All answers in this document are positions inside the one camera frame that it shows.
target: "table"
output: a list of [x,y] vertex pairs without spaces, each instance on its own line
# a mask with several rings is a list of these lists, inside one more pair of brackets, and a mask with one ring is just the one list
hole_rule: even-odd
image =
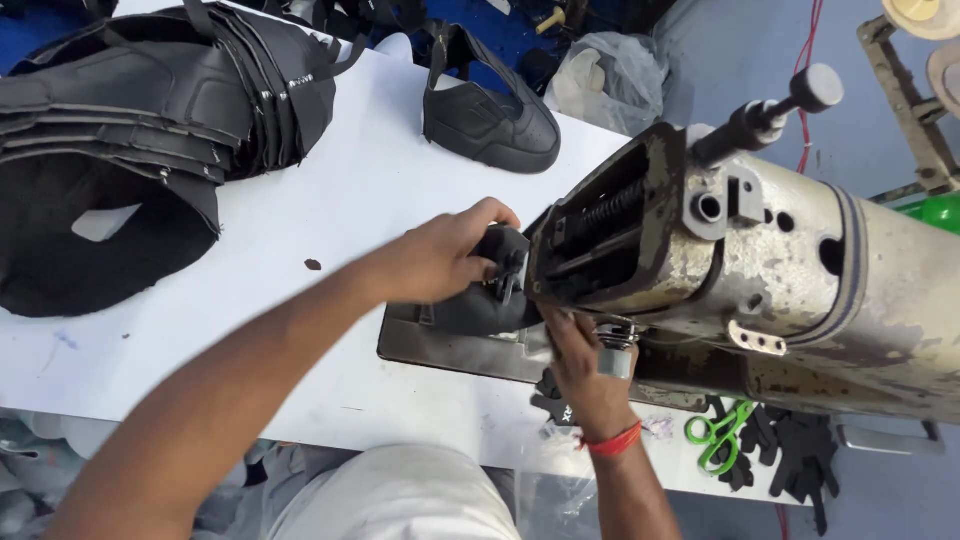
[[[121,2],[117,15],[177,4]],[[191,357],[353,258],[486,196],[529,223],[628,140],[558,114],[563,146],[549,170],[527,176],[491,168],[423,138],[426,77],[422,67],[365,52],[337,78],[333,122],[302,165],[219,188],[221,240],[157,286],[84,317],[0,311],[0,406],[120,421]],[[307,259],[323,270],[309,270]],[[482,465],[515,468],[523,443],[546,420],[529,405],[533,386],[382,360],[382,318],[383,307],[362,318],[262,436],[353,450],[436,444]],[[701,472],[703,447],[683,435],[690,413],[634,407],[642,418],[672,420],[668,437],[647,444],[663,487],[790,502],[766,493],[775,468],[756,465],[756,487],[737,493]],[[570,471],[552,463],[542,470]]]

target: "scissors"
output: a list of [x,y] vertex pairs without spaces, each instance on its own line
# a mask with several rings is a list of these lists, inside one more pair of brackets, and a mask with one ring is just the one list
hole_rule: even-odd
[[[716,477],[733,468],[736,457],[740,454],[740,447],[736,445],[736,432],[740,429],[740,426],[743,426],[743,423],[750,418],[750,415],[754,413],[754,405],[756,405],[754,402],[736,402],[733,410],[720,422],[715,423],[706,416],[694,416],[686,423],[686,428],[684,429],[686,432],[686,440],[693,444],[708,445],[703,455],[700,456],[700,460],[697,461],[701,469]],[[698,437],[693,434],[693,426],[698,423],[706,426],[706,436]],[[727,432],[721,435],[720,438],[717,438],[717,431],[727,425],[730,425]],[[708,469],[707,464],[710,458],[713,457],[727,441],[730,441],[731,447],[730,457],[727,458],[727,462],[720,465],[717,469]]]

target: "fabric pile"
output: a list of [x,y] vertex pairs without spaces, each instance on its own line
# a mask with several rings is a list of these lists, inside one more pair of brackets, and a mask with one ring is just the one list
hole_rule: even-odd
[[[336,40],[227,5],[108,19],[0,80],[0,307],[113,306],[219,238],[215,189],[299,164],[333,118]],[[89,211],[131,209],[81,235]]]

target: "hole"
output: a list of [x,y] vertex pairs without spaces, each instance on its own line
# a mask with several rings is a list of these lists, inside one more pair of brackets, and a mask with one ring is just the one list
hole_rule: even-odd
[[820,263],[832,276],[843,274],[843,240],[824,238],[820,241]]
[[133,205],[112,210],[87,210],[73,222],[70,230],[91,242],[110,240],[139,208],[140,205]]
[[760,304],[762,303],[763,303],[763,297],[758,294],[755,294],[754,296],[750,297],[750,300],[747,301],[747,308],[750,311],[753,311],[754,309],[757,309],[758,307],[760,307]]
[[720,212],[723,211],[723,208],[720,206],[720,201],[717,200],[713,195],[701,195],[697,199],[697,209],[700,210],[700,215],[709,223],[715,223],[720,219]]
[[777,226],[780,227],[780,230],[785,233],[793,231],[795,227],[793,218],[790,217],[790,214],[786,212],[780,212],[777,214]]

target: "industrial sewing machine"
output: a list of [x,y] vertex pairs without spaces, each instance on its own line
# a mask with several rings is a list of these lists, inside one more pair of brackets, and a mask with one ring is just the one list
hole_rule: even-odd
[[440,306],[391,306],[380,354],[537,381],[552,352],[525,296],[593,313],[608,375],[639,341],[636,400],[915,418],[936,442],[929,421],[960,422],[960,236],[750,156],[793,110],[843,95],[821,64],[790,87],[716,130],[654,125],[551,206],[526,264],[482,285],[494,306],[526,303],[498,319],[515,328],[443,331]]

